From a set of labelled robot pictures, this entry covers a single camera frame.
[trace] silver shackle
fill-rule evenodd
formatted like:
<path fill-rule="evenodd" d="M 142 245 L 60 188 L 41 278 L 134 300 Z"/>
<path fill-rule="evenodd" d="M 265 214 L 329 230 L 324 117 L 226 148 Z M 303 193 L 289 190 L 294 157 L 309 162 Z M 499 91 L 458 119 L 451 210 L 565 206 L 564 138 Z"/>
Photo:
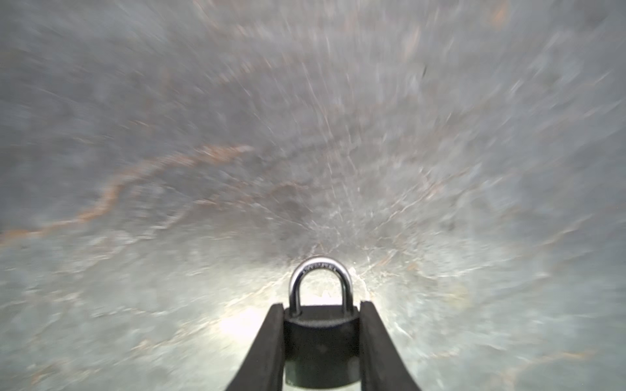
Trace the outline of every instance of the silver shackle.
<path fill-rule="evenodd" d="M 295 317 L 300 315 L 300 282 L 304 276 L 315 269 L 326 269 L 335 273 L 341 282 L 342 306 L 344 313 L 352 313 L 352 280 L 345 266 L 326 256 L 314 256 L 298 266 L 289 281 L 289 313 Z"/>

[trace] black holder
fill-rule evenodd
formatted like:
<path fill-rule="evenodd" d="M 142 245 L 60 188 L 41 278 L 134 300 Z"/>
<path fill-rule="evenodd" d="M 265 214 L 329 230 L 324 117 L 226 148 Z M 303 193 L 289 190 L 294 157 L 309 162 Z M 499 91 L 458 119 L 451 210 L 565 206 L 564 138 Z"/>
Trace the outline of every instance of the black holder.
<path fill-rule="evenodd" d="M 285 365 L 284 309 L 274 304 L 226 391 L 281 391 Z M 420 391 L 406 370 L 372 302 L 361 302 L 362 391 Z"/>

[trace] padlock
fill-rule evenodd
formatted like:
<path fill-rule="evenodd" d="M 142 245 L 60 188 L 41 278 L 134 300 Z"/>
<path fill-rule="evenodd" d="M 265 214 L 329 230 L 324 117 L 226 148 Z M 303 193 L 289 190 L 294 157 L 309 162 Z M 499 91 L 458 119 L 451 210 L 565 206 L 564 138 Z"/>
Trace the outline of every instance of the padlock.
<path fill-rule="evenodd" d="M 300 283 L 315 269 L 330 270 L 339 277 L 341 305 L 300 306 Z M 360 379 L 359 310 L 352 301 L 350 274 L 334 259 L 315 256 L 295 270 L 284 315 L 286 384 L 336 388 Z"/>

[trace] rust streak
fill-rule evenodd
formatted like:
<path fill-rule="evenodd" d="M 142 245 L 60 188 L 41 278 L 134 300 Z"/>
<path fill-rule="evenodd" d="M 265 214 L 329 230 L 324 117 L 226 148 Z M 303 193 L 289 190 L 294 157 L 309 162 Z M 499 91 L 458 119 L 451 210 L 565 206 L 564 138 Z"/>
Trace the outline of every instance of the rust streak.
<path fill-rule="evenodd" d="M 582 218 L 579 218 L 578 220 L 574 221 L 572 224 L 569 224 L 567 227 L 565 227 L 562 231 L 557 232 L 556 234 L 552 235 L 549 239 L 545 240 L 541 244 L 541 246 L 553 245 L 556 242 L 565 238 L 567 234 L 578 231 L 580 227 L 583 225 L 583 223 L 591 219 L 591 217 L 592 215 L 587 215 Z"/>
<path fill-rule="evenodd" d="M 439 360 L 443 358 L 453 358 L 459 357 L 460 350 L 458 348 L 448 350 L 440 353 L 432 353 L 427 356 L 421 357 L 418 359 L 418 362 L 428 361 L 428 360 Z"/>
<path fill-rule="evenodd" d="M 31 385 L 37 385 L 44 378 L 52 375 L 53 373 L 55 373 L 57 371 L 58 371 L 58 369 L 56 368 L 55 364 L 51 364 L 51 365 L 48 365 L 47 367 L 39 369 L 37 372 L 35 372 L 31 376 Z"/>
<path fill-rule="evenodd" d="M 534 360 L 530 360 L 517 367 L 509 368 L 508 370 L 505 370 L 505 372 L 502 373 L 501 376 L 502 376 L 502 379 L 504 380 L 504 383 L 506 384 L 507 389 L 510 391 L 515 391 L 515 383 L 517 381 L 518 376 L 525 370 L 528 370 L 529 368 L 532 368 L 535 365 L 545 364 L 545 363 L 549 363 L 549 362 L 553 362 L 557 360 L 585 360 L 594 354 L 595 352 L 591 352 L 591 351 L 575 352 L 575 353 L 557 352 L 557 353 L 553 353 L 550 355 L 545 355 L 545 356 L 536 358 Z"/>
<path fill-rule="evenodd" d="M 385 256 L 379 263 L 376 264 L 376 266 L 387 266 L 387 264 L 391 261 L 391 258 L 393 257 L 394 254 L 387 254 L 387 256 Z"/>
<path fill-rule="evenodd" d="M 413 30 L 413 33 L 405 37 L 404 39 L 404 50 L 402 59 L 403 61 L 408 61 L 409 58 L 414 54 L 416 47 L 419 44 L 419 37 L 421 35 L 421 30 L 419 27 L 416 27 Z"/>
<path fill-rule="evenodd" d="M 509 4 L 504 0 L 491 14 L 491 26 L 496 29 L 504 27 L 509 16 Z"/>
<path fill-rule="evenodd" d="M 96 203 L 69 220 L 54 221 L 38 230 L 9 230 L 0 236 L 0 246 L 7 245 L 17 239 L 34 235 L 45 235 L 52 230 L 64 226 L 86 223 L 109 212 L 118 200 L 120 191 L 131 182 L 140 180 L 164 170 L 167 167 L 193 167 L 199 163 L 221 165 L 232 161 L 244 152 L 252 151 L 252 147 L 204 145 L 187 154 L 175 153 L 151 160 L 144 160 L 135 166 L 113 175 L 105 186 Z"/>

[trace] padlock body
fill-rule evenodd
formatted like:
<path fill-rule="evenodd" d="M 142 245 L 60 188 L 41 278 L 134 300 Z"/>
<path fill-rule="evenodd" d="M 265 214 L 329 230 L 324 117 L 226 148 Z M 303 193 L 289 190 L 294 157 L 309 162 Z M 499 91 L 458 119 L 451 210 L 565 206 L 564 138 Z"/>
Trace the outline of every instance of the padlock body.
<path fill-rule="evenodd" d="M 311 305 L 292 317 L 285 310 L 285 382 L 303 388 L 336 388 L 357 382 L 359 310 Z"/>

